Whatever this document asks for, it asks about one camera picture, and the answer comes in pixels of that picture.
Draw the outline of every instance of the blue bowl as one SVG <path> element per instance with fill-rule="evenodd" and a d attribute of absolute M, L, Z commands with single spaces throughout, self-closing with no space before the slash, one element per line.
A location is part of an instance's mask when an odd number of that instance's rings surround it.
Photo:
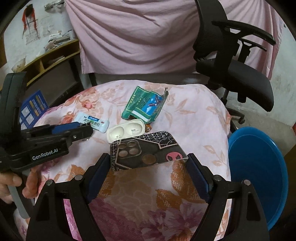
<path fill-rule="evenodd" d="M 268 135 L 253 127 L 238 129 L 228 143 L 231 180 L 252 182 L 270 230 L 279 219 L 288 194 L 284 157 Z"/>

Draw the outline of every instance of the finger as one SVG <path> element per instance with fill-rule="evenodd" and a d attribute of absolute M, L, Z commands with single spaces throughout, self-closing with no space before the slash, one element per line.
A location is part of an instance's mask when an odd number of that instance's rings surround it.
<path fill-rule="evenodd" d="M 11 195 L 8 195 L 6 197 L 2 197 L 1 198 L 5 203 L 7 204 L 11 204 L 13 202 L 13 199 L 12 199 L 12 196 Z"/>
<path fill-rule="evenodd" d="M 38 175 L 37 172 L 30 172 L 26 181 L 26 187 L 23 189 L 23 195 L 26 198 L 34 198 L 37 196 Z"/>
<path fill-rule="evenodd" d="M 22 194 L 25 198 L 35 198 L 37 197 L 37 190 L 32 191 L 32 190 L 29 190 L 27 187 L 25 187 L 22 191 Z"/>
<path fill-rule="evenodd" d="M 22 184 L 22 179 L 15 173 L 5 172 L 0 173 L 0 183 L 18 187 Z"/>
<path fill-rule="evenodd" d="M 10 195 L 7 185 L 0 184 L 0 197 L 6 197 Z"/>
<path fill-rule="evenodd" d="M 38 166 L 32 167 L 32 168 L 31 168 L 31 172 L 36 172 L 37 169 L 38 169 Z"/>

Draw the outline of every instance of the black mesh chair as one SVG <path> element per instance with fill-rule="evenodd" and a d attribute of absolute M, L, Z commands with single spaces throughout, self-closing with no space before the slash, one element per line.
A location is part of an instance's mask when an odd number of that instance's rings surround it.
<path fill-rule="evenodd" d="M 194 42 L 194 59 L 196 71 L 210 77 L 207 84 L 209 89 L 216 90 L 224 87 L 226 90 L 221 101 L 226 105 L 229 91 L 237 93 L 237 100 L 245 103 L 247 97 L 260 105 L 264 110 L 271 111 L 274 105 L 274 96 L 269 79 L 245 65 L 244 62 L 250 54 L 250 49 L 259 47 L 263 51 L 266 48 L 243 39 L 247 35 L 255 35 L 267 41 L 271 45 L 276 42 L 273 36 L 262 29 L 250 24 L 228 20 L 226 13 L 218 0 L 195 0 L 199 18 L 200 30 Z M 232 33 L 230 29 L 239 30 Z M 242 41 L 242 49 L 238 60 L 232 59 L 239 50 L 238 41 Z M 216 58 L 206 59 L 207 55 L 217 51 Z M 239 123 L 245 122 L 244 114 L 227 108 L 230 115 L 238 116 Z M 231 131 L 236 130 L 231 122 Z"/>

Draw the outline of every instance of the blue gripper pad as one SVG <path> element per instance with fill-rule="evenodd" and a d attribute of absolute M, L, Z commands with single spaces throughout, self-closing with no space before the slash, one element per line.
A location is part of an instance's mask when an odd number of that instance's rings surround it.
<path fill-rule="evenodd" d="M 89 167 L 90 173 L 92 172 L 92 178 L 89 180 L 87 187 L 88 192 L 86 194 L 86 200 L 88 201 L 88 203 L 90 203 L 93 199 L 95 199 L 98 196 L 100 189 L 111 167 L 110 155 L 103 155 L 98 160 L 97 164 Z"/>
<path fill-rule="evenodd" d="M 52 134 L 58 134 L 67 130 L 75 129 L 80 126 L 81 124 L 79 122 L 71 122 L 67 124 L 57 125 L 52 129 Z"/>
<path fill-rule="evenodd" d="M 206 181 L 205 177 L 203 176 L 201 170 L 197 167 L 197 163 L 199 163 L 198 159 L 195 157 L 194 154 L 190 153 L 188 155 L 188 160 L 186 161 L 186 168 L 187 171 L 192 179 L 192 182 L 200 196 L 200 198 L 204 199 L 207 203 L 210 201 L 210 185 Z"/>

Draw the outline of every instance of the pink floral fabric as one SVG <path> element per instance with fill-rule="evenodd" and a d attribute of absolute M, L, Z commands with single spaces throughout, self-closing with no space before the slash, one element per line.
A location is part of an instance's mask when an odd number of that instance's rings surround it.
<path fill-rule="evenodd" d="M 49 109 L 36 124 L 70 123 L 79 112 L 103 120 L 110 127 L 126 122 L 121 113 L 136 86 L 169 96 L 152 132 L 169 131 L 185 153 L 194 153 L 214 174 L 230 180 L 228 141 L 230 115 L 219 98 L 205 86 L 153 84 L 119 80 L 85 90 L 59 107 Z M 106 134 L 94 131 L 88 141 L 76 141 L 70 153 L 44 163 L 38 169 L 40 193 L 48 179 L 71 180 L 109 153 Z M 124 170 L 109 171 L 90 209 L 107 241 L 187 241 L 199 225 L 207 204 L 196 191 L 182 161 Z M 223 237 L 230 214 L 227 202 L 216 239 Z M 65 209 L 73 238 L 81 240 L 70 202 Z M 15 212 L 15 221 L 25 238 L 29 220 Z"/>

